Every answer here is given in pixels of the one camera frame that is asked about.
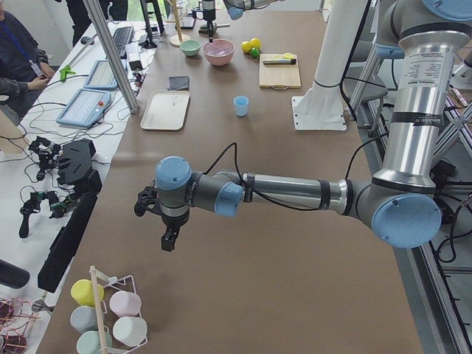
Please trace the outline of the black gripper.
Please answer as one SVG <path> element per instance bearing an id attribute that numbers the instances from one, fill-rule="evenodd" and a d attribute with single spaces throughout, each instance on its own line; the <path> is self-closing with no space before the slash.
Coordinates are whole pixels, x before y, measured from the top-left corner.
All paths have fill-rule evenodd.
<path id="1" fill-rule="evenodd" d="M 162 220 L 167 227 L 161 238 L 161 248 L 163 251 L 172 252 L 175 249 L 180 228 L 190 219 L 190 208 L 188 206 L 178 208 L 161 206 L 161 211 Z"/>
<path id="2" fill-rule="evenodd" d="M 213 42 L 214 36 L 214 23 L 213 21 L 216 19 L 216 6 L 215 0 L 202 0 L 201 1 L 201 9 L 203 13 L 203 19 L 207 22 L 207 35 L 209 42 Z"/>

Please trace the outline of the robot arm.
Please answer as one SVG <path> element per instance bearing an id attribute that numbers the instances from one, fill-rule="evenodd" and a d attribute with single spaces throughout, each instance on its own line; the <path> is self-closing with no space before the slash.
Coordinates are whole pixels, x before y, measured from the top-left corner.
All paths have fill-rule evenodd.
<path id="1" fill-rule="evenodd" d="M 227 1 L 223 3 L 232 20 L 237 20 L 242 17 L 245 11 L 259 10 L 262 7 L 268 6 L 277 0 L 237 0 Z M 203 19 L 206 22 L 206 32 L 208 35 L 209 42 L 213 42 L 215 33 L 215 20 L 216 20 L 216 5 L 215 0 L 202 0 L 201 9 L 203 13 Z"/>
<path id="2" fill-rule="evenodd" d="M 381 169 L 371 181 L 337 182 L 222 170 L 192 170 L 170 156 L 156 165 L 155 212 L 172 251 L 190 209 L 232 217 L 242 202 L 267 201 L 299 211 L 333 210 L 357 218 L 391 246 L 411 249 L 439 231 L 430 169 L 454 56 L 471 40 L 469 1 L 381 1 L 377 45 L 398 46 L 403 69 Z"/>

